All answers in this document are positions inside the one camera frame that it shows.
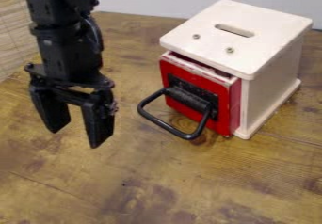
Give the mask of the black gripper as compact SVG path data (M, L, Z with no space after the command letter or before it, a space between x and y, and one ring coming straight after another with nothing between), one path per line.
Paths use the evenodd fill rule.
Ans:
M29 64L30 92L39 116L53 133L71 122L67 104L83 105L90 94L112 90L114 81L101 73L103 40L94 20L66 25L31 24L42 56Z

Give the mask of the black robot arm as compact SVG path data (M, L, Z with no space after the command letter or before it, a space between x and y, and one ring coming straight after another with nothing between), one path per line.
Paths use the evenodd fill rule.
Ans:
M27 0L42 62L29 64L30 92L41 118L54 133L71 122L69 106L81 107L90 145L114 134L118 104L114 81L99 70L105 49L91 15L98 0Z

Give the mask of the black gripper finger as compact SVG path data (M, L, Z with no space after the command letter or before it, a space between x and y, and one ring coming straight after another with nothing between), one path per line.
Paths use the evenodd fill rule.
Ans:
M118 104L112 90L98 90L81 107L91 148L98 148L114 134Z

